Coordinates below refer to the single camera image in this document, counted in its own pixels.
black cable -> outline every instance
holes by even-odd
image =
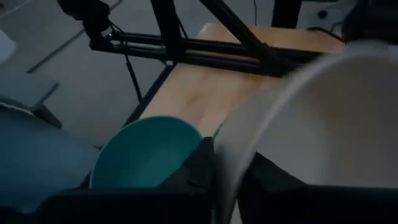
[[[307,30],[324,32],[324,33],[328,34],[329,36],[331,36],[331,37],[333,37],[333,38],[335,38],[335,39],[337,39],[337,40],[339,40],[339,41],[344,43],[344,40],[341,37],[337,36],[336,34],[330,32],[330,31],[325,30],[324,28],[321,28],[321,27],[309,27],[309,28],[307,28]]]
[[[254,25],[257,25],[257,3],[256,0],[253,0],[254,3]]]
[[[111,24],[112,24],[112,26],[114,28],[116,28],[122,34],[125,34],[125,32],[122,29],[120,29],[117,25],[115,25],[113,22],[111,22]],[[126,40],[124,40],[123,46],[124,47],[127,46],[127,41]],[[134,70],[132,69],[132,65],[131,65],[131,62],[129,60],[129,56],[127,54],[125,54],[124,58],[126,58],[126,66],[127,66],[127,69],[129,70],[129,74],[130,74],[130,77],[132,79],[132,83],[134,84],[134,88],[136,89],[138,102],[140,103],[142,101],[142,95],[141,95],[141,91],[139,89],[139,84],[138,84],[138,80],[137,80],[136,74],[134,73]]]
[[[180,25],[180,28],[182,30],[182,33],[184,34],[184,37],[187,39],[188,38],[187,32],[185,31],[184,26],[182,25],[182,22],[178,16],[177,19],[178,19],[178,24]]]

bowl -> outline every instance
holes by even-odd
[[[154,188],[182,165],[202,138],[191,124],[172,116],[135,121],[102,149],[90,188]]]

wooden board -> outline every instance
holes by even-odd
[[[329,52],[342,43],[321,32],[250,27],[253,33],[274,47]],[[221,24],[211,24],[198,39],[238,42]],[[225,117],[259,90],[272,88],[279,78],[180,63],[170,73],[141,118],[167,114],[193,124],[204,136],[211,136]]]

